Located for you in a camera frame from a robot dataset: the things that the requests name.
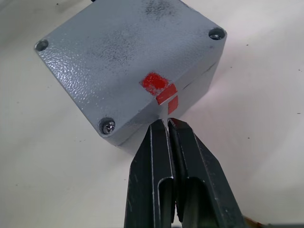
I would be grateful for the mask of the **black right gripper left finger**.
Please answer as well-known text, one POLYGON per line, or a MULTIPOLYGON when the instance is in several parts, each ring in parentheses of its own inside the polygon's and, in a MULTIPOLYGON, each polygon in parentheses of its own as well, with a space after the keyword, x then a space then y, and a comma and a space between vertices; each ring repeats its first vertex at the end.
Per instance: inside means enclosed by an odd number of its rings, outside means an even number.
POLYGON ((130 166, 126 228, 170 228, 175 213, 175 167, 163 120, 152 123, 130 166))

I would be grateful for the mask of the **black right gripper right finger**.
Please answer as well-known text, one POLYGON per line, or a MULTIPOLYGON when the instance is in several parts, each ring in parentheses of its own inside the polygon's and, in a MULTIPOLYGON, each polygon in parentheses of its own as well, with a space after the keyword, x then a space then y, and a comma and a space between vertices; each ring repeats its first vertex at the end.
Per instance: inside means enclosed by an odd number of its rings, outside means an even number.
POLYGON ((184 121, 168 120, 176 206, 184 228, 243 228, 245 221, 217 158, 184 121))

